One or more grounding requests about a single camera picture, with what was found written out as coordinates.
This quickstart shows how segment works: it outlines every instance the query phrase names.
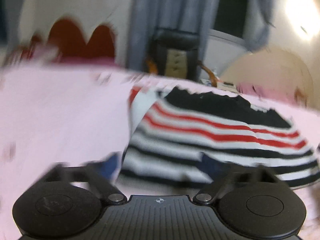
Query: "black stripe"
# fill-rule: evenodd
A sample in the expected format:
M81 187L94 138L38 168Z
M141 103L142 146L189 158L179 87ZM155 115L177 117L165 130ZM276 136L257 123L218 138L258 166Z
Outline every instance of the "black stripe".
M275 174L285 174L285 173L291 173L291 172L297 172L297 171L303 171L306 169L311 169L318 167L318 161L315 160L311 163L306 163L298 166L279 166L279 167L272 167Z
M141 132L144 136L149 137L151 139L159 141L159 143L162 142L167 142L167 143L174 143L177 145L183 145L187 147L193 147L199 150L199 152L206 152L206 151L216 151L216 152L223 152L223 153L228 153L232 155L237 155L237 156L243 156L243 157L251 157L251 158L266 158L266 159L284 159L284 160L292 160L292 159L297 159L301 157L306 157L306 156L311 156L313 155L313 152L311 150L306 151L303 154L282 154L280 152L276 151L270 151L270 150L260 150L260 149L218 149L218 148L212 148L209 146L203 146L203 145L198 145L198 144L193 144L193 143L186 143L186 142L177 142L177 141L172 141L168 139L163 139L158 136L150 135L141 125L139 125L135 131L136 132Z
M212 92L189 94L187 90L180 90L175 87L165 97L165 100L177 108L211 114L247 124L264 125L275 128L291 127L275 110L269 110L266 113L256 111L251 108L250 102L241 96L231 98L216 95Z
M130 143L129 143L129 146L128 146L127 150L126 150L126 154L128 153L128 150L130 150L130 149L136 150L142 155L146 155L146 156L150 156L150 157L153 157L153 158L161 159L161 160L164 160L164 161L167 161L167 162L170 162L170 163L176 163L176 164L181 164L181 165L186 165L186 166L193 166L193 167L196 167L197 164L199 163L199 161L181 159L181 158L171 157L171 156L164 155L164 154L145 151L145 150L142 150L140 147L137 147L137 146L132 145Z
M320 172L318 172L315 175L311 175L306 178L303 178L303 179L285 180L285 182L289 185L289 187L299 187L299 186L314 183L318 179L320 179Z
M141 179L146 182L158 183L158 184L168 185L176 188L200 189L200 188L203 188L205 185L207 185L206 183L199 183L199 182L192 182L192 181L175 181L171 179L163 179L163 178L153 177L153 176L140 176L126 169L122 169L120 171L120 175L126 176L128 178Z

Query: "silver screw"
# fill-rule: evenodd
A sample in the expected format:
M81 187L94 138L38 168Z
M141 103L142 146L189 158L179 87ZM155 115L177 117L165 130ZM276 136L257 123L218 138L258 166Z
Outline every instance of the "silver screw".
M197 200L203 201L203 202L208 202L212 199L209 194L199 194L196 196L196 198Z
M108 198L112 202L120 202L124 199L124 196L122 194L111 194Z

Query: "window sill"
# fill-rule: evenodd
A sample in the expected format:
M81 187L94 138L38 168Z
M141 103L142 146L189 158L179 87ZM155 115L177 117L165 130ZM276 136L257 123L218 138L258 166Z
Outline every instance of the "window sill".
M219 32L216 30L209 30L209 35L212 36L214 39L224 40L233 44L235 43L237 45L245 46L244 39L232 36L227 33Z

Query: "pink tablecloth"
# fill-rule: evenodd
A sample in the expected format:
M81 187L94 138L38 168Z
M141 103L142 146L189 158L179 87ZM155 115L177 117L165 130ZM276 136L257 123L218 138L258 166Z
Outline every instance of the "pink tablecloth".
M29 64L1 77L0 240L20 237L11 215L12 205L52 163L80 165L125 149L129 140L127 99L134 85L129 82L130 75L114 70L102 73L94 68L61 70L54 65L39 68ZM184 80L145 76L139 83L158 87L179 85L191 92L214 91L236 96ZM314 147L318 145L320 117L316 112L251 96L244 98L257 106L275 108L283 117L293 119L309 142ZM314 187L297 191L308 208L301 232L304 239L316 239L308 235L311 228L317 227L319 214Z

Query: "striped fabric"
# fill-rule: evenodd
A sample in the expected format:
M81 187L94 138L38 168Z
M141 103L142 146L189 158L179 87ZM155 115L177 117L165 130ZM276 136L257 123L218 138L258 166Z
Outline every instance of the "striped fabric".
M178 88L165 95L132 90L136 125L120 181L138 181L130 184L139 188L150 183L201 188L225 175L230 163L272 167L291 188L320 178L307 141L274 110L257 110L240 96L189 94Z

